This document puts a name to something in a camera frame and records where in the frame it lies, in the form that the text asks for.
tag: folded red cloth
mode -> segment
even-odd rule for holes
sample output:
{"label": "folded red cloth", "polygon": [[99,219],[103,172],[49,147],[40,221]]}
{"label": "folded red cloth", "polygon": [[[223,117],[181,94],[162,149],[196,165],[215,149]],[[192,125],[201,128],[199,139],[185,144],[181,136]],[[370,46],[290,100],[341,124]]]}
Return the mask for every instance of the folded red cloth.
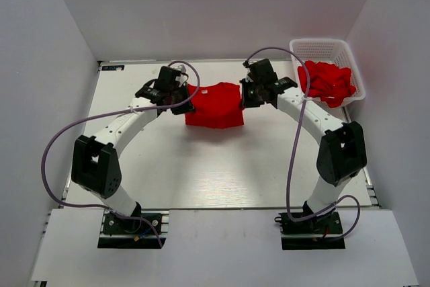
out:
{"label": "folded red cloth", "polygon": [[[334,64],[323,62],[305,63],[310,75],[310,97],[319,97],[326,102],[330,108],[339,107],[346,97],[352,96],[356,88],[351,85],[351,69],[344,67],[340,69]],[[306,72],[303,67],[298,68],[298,77],[302,91],[306,91]]]}
{"label": "folded red cloth", "polygon": [[[188,85],[189,93],[196,87]],[[221,82],[200,87],[191,99],[195,112],[185,114],[185,123],[191,126],[225,129],[243,125],[241,91],[238,85]]]}

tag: crumpled red cloth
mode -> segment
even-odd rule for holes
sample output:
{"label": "crumpled red cloth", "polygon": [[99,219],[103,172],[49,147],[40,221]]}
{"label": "crumpled red cloth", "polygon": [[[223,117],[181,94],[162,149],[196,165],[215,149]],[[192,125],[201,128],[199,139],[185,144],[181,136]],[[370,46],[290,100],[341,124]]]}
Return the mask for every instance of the crumpled red cloth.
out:
{"label": "crumpled red cloth", "polygon": [[[344,67],[340,69],[334,64],[323,62],[305,63],[310,74],[309,97],[319,97],[326,102],[330,108],[339,107],[346,97],[352,96],[357,90],[351,84],[351,69]],[[298,68],[298,77],[302,91],[306,91],[306,72],[303,67]]]}
{"label": "crumpled red cloth", "polygon": [[[194,85],[188,85],[190,93],[195,90]],[[216,129],[243,126],[241,91],[238,85],[221,82],[200,87],[191,102],[196,110],[185,114],[185,124]]]}

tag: white wall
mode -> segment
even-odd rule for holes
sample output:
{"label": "white wall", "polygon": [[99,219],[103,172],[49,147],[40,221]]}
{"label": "white wall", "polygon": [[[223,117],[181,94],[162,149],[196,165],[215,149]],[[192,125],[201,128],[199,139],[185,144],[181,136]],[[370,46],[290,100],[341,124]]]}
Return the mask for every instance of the white wall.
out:
{"label": "white wall", "polygon": [[65,2],[98,60],[124,60],[245,58],[302,36],[344,39],[366,0]]}
{"label": "white wall", "polygon": [[365,81],[352,116],[376,193],[394,211],[420,286],[430,286],[430,0],[368,0],[347,41]]}
{"label": "white wall", "polygon": [[[0,286],[21,287],[54,207],[40,179],[42,151],[59,128],[85,115],[97,63],[63,0],[0,0],[0,8]],[[49,157],[57,195],[77,132]]]}

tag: purple hose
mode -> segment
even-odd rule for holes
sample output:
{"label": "purple hose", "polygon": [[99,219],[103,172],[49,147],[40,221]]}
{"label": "purple hose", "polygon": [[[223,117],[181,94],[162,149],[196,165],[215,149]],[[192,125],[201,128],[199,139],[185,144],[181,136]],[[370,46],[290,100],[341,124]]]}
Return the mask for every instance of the purple hose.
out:
{"label": "purple hose", "polygon": [[295,55],[292,51],[290,50],[286,50],[285,48],[281,48],[281,47],[264,47],[264,48],[260,48],[259,50],[256,50],[253,54],[251,54],[248,59],[245,62],[248,62],[249,60],[251,60],[253,58],[254,55],[264,51],[264,50],[282,50],[284,52],[287,52],[288,54],[291,54],[292,56],[294,56],[299,62],[300,64],[303,66],[305,72],[306,72],[306,82],[307,82],[307,86],[306,86],[306,91],[304,92],[304,101],[302,104],[302,108],[300,109],[300,115],[298,118],[298,125],[297,125],[297,131],[296,131],[296,136],[294,137],[294,144],[293,144],[293,149],[292,149],[292,153],[291,153],[291,159],[290,159],[290,166],[288,167],[288,176],[287,176],[287,190],[286,190],[286,204],[287,204],[287,215],[288,218],[292,221],[292,222],[303,222],[306,220],[310,220],[311,218],[314,218],[315,216],[318,216],[328,210],[333,209],[336,205],[338,205],[338,203],[340,203],[340,201],[346,199],[346,198],[352,198],[355,203],[357,204],[357,217],[355,218],[354,223],[352,224],[351,228],[346,232],[343,233],[342,235],[335,237],[335,238],[331,238],[331,240],[337,240],[337,239],[341,239],[343,237],[346,237],[349,233],[351,233],[351,231],[357,226],[358,220],[360,218],[360,214],[361,214],[361,209],[360,209],[360,204],[358,199],[355,196],[352,195],[344,195],[341,196],[336,202],[332,203],[329,206],[326,206],[325,208],[323,208],[322,210],[319,210],[313,214],[307,215],[307,216],[303,216],[301,218],[294,218],[292,213],[291,213],[291,204],[290,204],[290,193],[291,193],[291,180],[292,180],[292,174],[293,174],[293,165],[294,165],[294,159],[296,158],[296,151],[297,151],[297,146],[298,146],[298,139],[300,136],[300,131],[302,129],[302,125],[303,125],[303,117],[304,117],[304,111],[306,109],[306,98],[308,97],[309,94],[309,89],[310,89],[310,74],[309,74],[309,70],[306,67],[306,65],[304,64],[304,62],[300,59],[300,57],[298,57],[297,55]]}
{"label": "purple hose", "polygon": [[[182,102],[179,102],[178,104],[171,104],[168,106],[154,106],[154,107],[143,107],[143,108],[135,108],[134,111],[136,112],[142,112],[142,111],[147,111],[147,110],[160,110],[160,109],[171,109],[171,108],[176,108],[179,106],[182,106],[183,104],[186,104],[188,101],[190,101],[199,91],[200,88],[200,76],[198,75],[196,69],[189,63],[183,61],[183,60],[174,60],[173,62],[170,62],[168,67],[172,66],[173,64],[184,64],[187,65],[196,75],[197,78],[197,87],[196,90],[193,92],[193,94],[191,94],[187,99],[183,100]],[[62,205],[62,206],[68,206],[70,208],[103,208],[104,210],[109,210],[112,213],[114,213],[118,218],[122,218],[124,220],[139,220],[140,222],[145,222],[147,225],[149,225],[149,227],[153,230],[155,236],[157,237],[157,240],[159,242],[160,247],[163,247],[163,244],[161,243],[160,240],[160,236],[157,233],[157,230],[155,229],[155,227],[152,225],[151,222],[149,222],[147,219],[145,218],[140,218],[138,216],[124,216],[122,214],[118,214],[117,212],[115,212],[114,210],[112,210],[111,208],[109,208],[106,205],[103,204],[73,204],[73,203],[68,203],[65,201],[60,200],[59,198],[57,198],[54,193],[52,192],[52,190],[49,187],[48,184],[48,180],[46,178],[46,158],[48,156],[49,150],[51,148],[51,146],[54,144],[54,142],[58,139],[59,136],[61,136],[64,132],[66,132],[68,129],[77,126],[78,124],[82,124],[84,122],[87,121],[91,121],[91,120],[95,120],[95,119],[100,119],[100,118],[105,118],[105,117],[109,117],[109,116],[117,116],[119,114],[130,114],[132,113],[130,111],[130,109],[127,110],[119,110],[119,111],[115,111],[115,112],[108,112],[106,114],[99,114],[97,116],[91,116],[91,117],[87,117],[84,119],[80,119],[77,120],[75,122],[72,122],[71,124],[69,124],[68,126],[65,126],[63,129],[61,129],[60,131],[58,131],[52,138],[51,140],[48,142],[48,144],[46,145],[46,148],[43,152],[42,155],[42,162],[40,164],[40,173],[42,174],[42,182],[43,182],[43,186],[45,187],[46,192],[48,193],[48,195],[58,204]]]}

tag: purple cable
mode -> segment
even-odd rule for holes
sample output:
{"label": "purple cable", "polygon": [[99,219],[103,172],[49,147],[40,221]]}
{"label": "purple cable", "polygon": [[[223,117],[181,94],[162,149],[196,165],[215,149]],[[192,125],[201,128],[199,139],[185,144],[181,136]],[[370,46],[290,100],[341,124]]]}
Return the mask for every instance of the purple cable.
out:
{"label": "purple cable", "polygon": [[[177,64],[177,63],[187,65],[194,72],[194,74],[196,75],[196,78],[197,78],[197,87],[196,87],[196,90],[193,92],[193,94],[191,94],[187,99],[179,102],[178,104],[171,104],[171,105],[168,105],[168,106],[153,106],[153,107],[135,108],[134,109],[135,112],[142,112],[142,111],[155,110],[155,109],[160,110],[160,109],[176,108],[176,107],[182,106],[183,104],[186,104],[188,101],[190,101],[197,94],[197,92],[199,91],[199,88],[200,88],[200,77],[199,77],[196,69],[191,64],[189,64],[188,62],[185,62],[184,60],[174,60],[174,61],[172,61],[172,62],[170,62],[168,64],[168,67],[171,67],[173,64]],[[48,180],[46,178],[46,158],[48,156],[49,150],[50,150],[51,146],[54,144],[54,142],[58,139],[58,137],[61,136],[64,132],[66,132],[68,129],[70,129],[70,128],[74,127],[74,126],[77,126],[78,124],[82,124],[82,123],[87,122],[87,121],[91,121],[91,120],[95,120],[95,119],[100,119],[100,118],[105,118],[105,117],[109,117],[109,116],[117,116],[119,114],[131,114],[131,113],[132,112],[130,111],[130,109],[127,109],[127,110],[119,110],[119,111],[115,111],[115,112],[108,112],[106,114],[99,114],[99,115],[96,115],[96,116],[91,116],[91,117],[87,117],[87,118],[80,119],[80,120],[77,120],[75,122],[72,122],[68,126],[65,126],[63,129],[61,129],[60,131],[58,131],[51,138],[51,140],[49,141],[49,143],[46,145],[46,148],[45,148],[45,150],[43,152],[43,155],[42,155],[42,162],[41,162],[41,165],[40,165],[40,173],[42,174],[42,182],[43,182],[43,186],[45,187],[45,190],[48,193],[48,195],[55,202],[57,202],[58,204],[60,204],[62,206],[68,206],[70,208],[103,208],[104,210],[108,210],[108,211],[114,213],[118,218],[122,218],[124,220],[139,220],[139,221],[145,222],[153,230],[155,236],[157,237],[157,240],[159,242],[160,247],[163,247],[163,244],[161,243],[160,236],[159,236],[157,230],[152,225],[152,223],[149,222],[147,219],[141,218],[141,217],[138,217],[138,216],[124,216],[122,214],[119,214],[119,213],[115,212],[114,210],[112,210],[111,208],[109,208],[108,206],[103,205],[103,204],[73,204],[73,203],[68,203],[68,202],[62,201],[62,200],[60,200],[59,198],[57,198],[54,195],[54,193],[52,192],[52,190],[49,187]]]}
{"label": "purple cable", "polygon": [[291,213],[290,193],[291,193],[291,180],[292,180],[292,174],[293,174],[293,165],[294,165],[294,159],[296,158],[298,139],[299,139],[299,136],[300,136],[300,131],[302,129],[302,125],[303,125],[304,111],[306,109],[306,99],[308,97],[309,89],[310,89],[310,74],[309,74],[308,68],[306,67],[306,65],[304,64],[304,62],[300,59],[300,57],[298,57],[292,51],[286,50],[285,48],[282,48],[282,47],[270,46],[270,47],[260,48],[259,50],[256,50],[253,54],[251,54],[246,59],[245,62],[249,62],[249,60],[251,60],[254,55],[256,55],[256,54],[258,54],[258,53],[260,53],[260,52],[262,52],[264,50],[282,50],[284,52],[287,52],[288,54],[291,54],[292,56],[294,56],[300,62],[300,64],[303,66],[303,68],[304,68],[304,70],[306,72],[306,83],[307,83],[307,85],[306,85],[306,91],[304,92],[304,99],[305,100],[303,101],[302,108],[300,109],[300,115],[299,115],[299,118],[298,118],[298,125],[297,125],[296,136],[294,137],[294,144],[293,144],[293,149],[292,149],[292,153],[291,153],[290,166],[288,167],[287,190],[286,190],[286,202],[287,202],[287,215],[288,215],[288,218],[292,222],[303,222],[303,221],[309,220],[311,218],[314,218],[315,216],[318,216],[318,215],[320,215],[320,214],[322,214],[322,213],[324,213],[324,212],[326,212],[328,210],[333,209],[342,200],[344,200],[346,198],[351,198],[357,204],[357,217],[355,218],[355,221],[352,224],[351,228],[346,233],[343,233],[342,235],[340,235],[338,237],[331,238],[331,240],[342,239],[343,237],[346,237],[349,233],[352,232],[352,230],[357,226],[358,220],[360,218],[360,214],[361,214],[360,203],[359,203],[358,199],[355,196],[344,195],[344,196],[340,197],[336,202],[332,203],[329,206],[326,206],[322,210],[319,210],[319,211],[317,211],[315,213],[312,213],[310,215],[307,215],[307,216],[303,216],[301,218],[294,218],[293,215],[292,215],[292,213]]}

